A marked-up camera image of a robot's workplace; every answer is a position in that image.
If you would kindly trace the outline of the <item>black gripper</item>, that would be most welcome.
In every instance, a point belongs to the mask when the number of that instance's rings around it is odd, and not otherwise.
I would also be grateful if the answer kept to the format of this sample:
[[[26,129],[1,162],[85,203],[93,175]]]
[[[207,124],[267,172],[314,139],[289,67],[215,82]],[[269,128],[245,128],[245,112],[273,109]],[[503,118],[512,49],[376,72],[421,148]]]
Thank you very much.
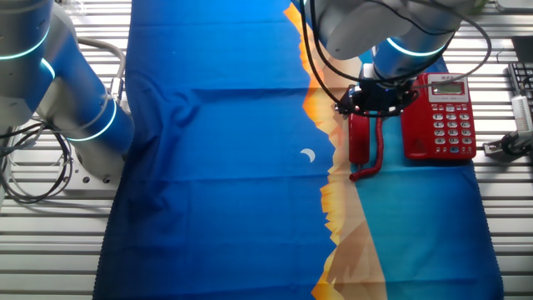
[[[398,116],[420,96],[418,90],[411,90],[409,83],[400,86],[382,86],[375,82],[360,82],[359,87],[349,85],[335,104],[335,110],[344,118],[360,115],[360,108],[366,111],[389,111]]]

